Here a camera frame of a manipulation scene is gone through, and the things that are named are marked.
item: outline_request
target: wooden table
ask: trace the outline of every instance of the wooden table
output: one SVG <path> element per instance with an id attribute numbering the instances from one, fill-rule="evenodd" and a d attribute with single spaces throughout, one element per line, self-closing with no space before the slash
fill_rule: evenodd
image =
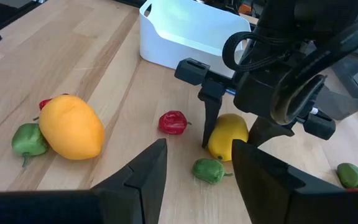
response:
<path id="1" fill-rule="evenodd" d="M 50 0 L 0 31 L 0 191 L 88 189 L 119 170 L 158 138 L 168 140 L 167 184 L 160 223 L 250 223 L 236 180 L 211 186 L 190 170 L 210 157 L 201 148 L 204 106 L 198 86 L 173 77 L 169 68 L 139 57 L 138 9 L 110 0 Z M 87 101 L 106 129 L 103 153 L 69 161 L 53 150 L 26 169 L 11 138 L 38 116 L 40 100 L 70 93 Z M 168 110 L 184 112 L 193 125 L 181 136 L 157 131 Z M 237 110 L 224 96 L 221 113 Z M 329 141 L 306 134 L 279 137 L 261 148 L 291 165 L 339 184 L 339 163 L 358 166 L 358 113 L 337 124 Z M 225 163 L 228 172 L 230 162 Z"/>

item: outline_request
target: white plastic bin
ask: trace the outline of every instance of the white plastic bin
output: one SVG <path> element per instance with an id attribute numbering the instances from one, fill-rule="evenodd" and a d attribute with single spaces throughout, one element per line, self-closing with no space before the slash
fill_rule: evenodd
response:
<path id="1" fill-rule="evenodd" d="M 140 8 L 140 55 L 174 69 L 191 57 L 232 77 L 234 71 L 223 63 L 222 48 L 227 38 L 240 31 L 250 31 L 249 22 L 230 12 L 192 0 L 148 0 Z M 240 44 L 237 61 L 243 51 Z"/>

